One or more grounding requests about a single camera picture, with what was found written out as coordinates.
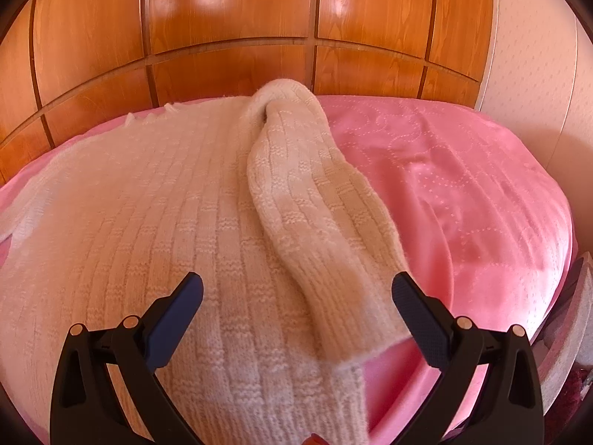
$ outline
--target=bedding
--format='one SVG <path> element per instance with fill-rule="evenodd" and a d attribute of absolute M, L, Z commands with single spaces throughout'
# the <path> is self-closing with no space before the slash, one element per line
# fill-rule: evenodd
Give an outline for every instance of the bedding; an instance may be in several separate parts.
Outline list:
<path fill-rule="evenodd" d="M 481 327 L 521 323 L 532 336 L 560 291 L 574 243 L 566 199 L 519 139 L 478 112 L 442 102 L 318 99 L 336 145 L 389 210 L 423 291 Z M 0 191 L 0 209 L 65 148 L 134 120 L 103 124 L 33 162 Z M 10 239 L 3 243 L 5 252 L 9 245 Z M 43 436 L 46 423 L 32 423 L 18 396 L 19 387 L 33 383 L 7 382 L 7 363 L 0 364 L 0 381 Z M 483 371 L 456 423 L 468 415 Z M 437 376 L 412 340 L 367 361 L 370 443 L 390 443 Z"/>

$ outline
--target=pink bedsheet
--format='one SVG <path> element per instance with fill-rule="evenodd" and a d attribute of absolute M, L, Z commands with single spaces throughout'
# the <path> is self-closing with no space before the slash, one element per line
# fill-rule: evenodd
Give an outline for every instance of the pink bedsheet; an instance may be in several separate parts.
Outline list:
<path fill-rule="evenodd" d="M 363 96 L 319 101 L 346 159 L 389 208 L 425 293 L 481 327 L 521 323 L 532 336 L 559 293 L 574 242 L 566 198 L 519 139 L 448 103 Z M 63 148 L 124 121 L 99 125 L 30 163 L 0 190 L 0 211 Z M 9 246 L 10 240 L 0 244 L 0 266 Z M 453 425 L 469 414 L 484 372 L 476 373 Z M 372 445 L 391 443 L 437 377 L 413 340 L 366 364 Z"/>

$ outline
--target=knit pattern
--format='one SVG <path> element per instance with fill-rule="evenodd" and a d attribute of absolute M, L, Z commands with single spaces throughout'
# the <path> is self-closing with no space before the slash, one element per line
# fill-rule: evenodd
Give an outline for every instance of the knit pattern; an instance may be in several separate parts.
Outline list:
<path fill-rule="evenodd" d="M 206 444 L 368 443 L 361 365 L 408 336 L 390 293 L 407 265 L 301 84 L 167 105 L 78 142 L 0 216 L 10 234 L 0 381 L 29 422 L 49 428 L 72 323 L 114 327 L 192 270 L 203 304 L 157 375 Z"/>

